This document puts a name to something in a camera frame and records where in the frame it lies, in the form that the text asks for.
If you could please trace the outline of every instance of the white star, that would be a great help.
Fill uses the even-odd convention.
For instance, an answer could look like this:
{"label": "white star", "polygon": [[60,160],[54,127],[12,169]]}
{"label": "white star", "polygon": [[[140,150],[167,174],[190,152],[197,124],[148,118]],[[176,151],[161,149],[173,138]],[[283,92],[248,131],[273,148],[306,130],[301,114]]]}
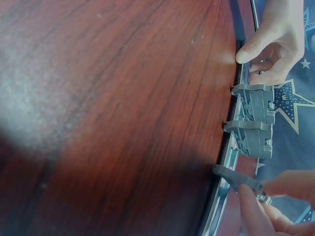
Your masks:
{"label": "white star", "polygon": [[307,62],[307,60],[306,59],[304,59],[304,62],[300,62],[302,65],[303,65],[303,69],[305,68],[305,67],[307,67],[308,69],[310,68],[310,62]]}

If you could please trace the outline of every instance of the patterned cloth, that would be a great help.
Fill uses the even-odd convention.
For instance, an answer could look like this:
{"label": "patterned cloth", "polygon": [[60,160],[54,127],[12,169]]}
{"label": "patterned cloth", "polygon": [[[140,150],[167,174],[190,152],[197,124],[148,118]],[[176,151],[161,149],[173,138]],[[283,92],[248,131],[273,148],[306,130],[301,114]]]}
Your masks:
{"label": "patterned cloth", "polygon": [[[263,5],[261,0],[256,1],[257,6]],[[286,82],[275,87],[273,157],[259,161],[259,180],[273,179],[285,170],[315,169],[314,1],[305,0],[304,10],[305,54]],[[284,197],[273,198],[272,205],[296,223],[315,221],[315,211],[308,202]]]}

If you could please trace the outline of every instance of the gray plastic part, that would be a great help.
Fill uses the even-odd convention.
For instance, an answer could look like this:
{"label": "gray plastic part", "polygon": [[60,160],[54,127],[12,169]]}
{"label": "gray plastic part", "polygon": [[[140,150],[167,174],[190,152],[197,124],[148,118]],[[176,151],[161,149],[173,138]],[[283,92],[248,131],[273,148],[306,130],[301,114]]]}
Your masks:
{"label": "gray plastic part", "polygon": [[273,124],[231,120],[225,123],[224,131],[234,135],[241,154],[255,158],[272,157]]}
{"label": "gray plastic part", "polygon": [[271,203],[271,198],[267,196],[266,193],[263,191],[263,186],[260,181],[249,176],[237,173],[222,165],[213,165],[212,171],[214,174],[224,178],[235,192],[238,192],[241,184],[246,184],[253,190],[254,194],[260,202],[266,204]]}
{"label": "gray plastic part", "polygon": [[233,87],[232,95],[241,98],[245,120],[275,124],[273,86],[238,84]]}

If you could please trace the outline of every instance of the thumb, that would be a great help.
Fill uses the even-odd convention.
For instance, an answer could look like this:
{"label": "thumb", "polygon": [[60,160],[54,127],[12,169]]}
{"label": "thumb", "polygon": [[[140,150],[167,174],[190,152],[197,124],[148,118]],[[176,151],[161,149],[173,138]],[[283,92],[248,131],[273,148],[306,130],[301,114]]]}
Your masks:
{"label": "thumb", "polygon": [[274,236],[275,231],[253,191],[246,185],[239,187],[242,228],[248,236]]}
{"label": "thumb", "polygon": [[278,38],[278,33],[267,23],[262,23],[253,37],[236,54],[236,61],[244,64],[259,56],[270,43]]}

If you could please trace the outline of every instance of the star pattern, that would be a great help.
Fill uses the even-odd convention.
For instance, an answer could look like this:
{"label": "star pattern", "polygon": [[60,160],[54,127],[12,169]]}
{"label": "star pattern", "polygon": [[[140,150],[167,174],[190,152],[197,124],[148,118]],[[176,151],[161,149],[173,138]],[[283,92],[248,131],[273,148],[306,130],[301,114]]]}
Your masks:
{"label": "star pattern", "polygon": [[304,61],[303,62],[300,62],[302,65],[303,65],[303,69],[306,67],[306,68],[310,68],[310,62],[307,62],[307,60],[306,59],[304,59]]}
{"label": "star pattern", "polygon": [[315,103],[295,92],[293,80],[275,86],[275,112],[279,112],[297,133],[299,133],[298,106],[315,107]]}
{"label": "star pattern", "polygon": [[308,206],[301,216],[295,221],[296,224],[310,223],[315,221],[315,212]]}
{"label": "star pattern", "polygon": [[304,39],[305,39],[305,48],[309,50],[309,43],[307,41],[307,32],[312,31],[315,29],[315,24],[309,24],[310,20],[310,11],[309,8],[306,8],[304,11]]}

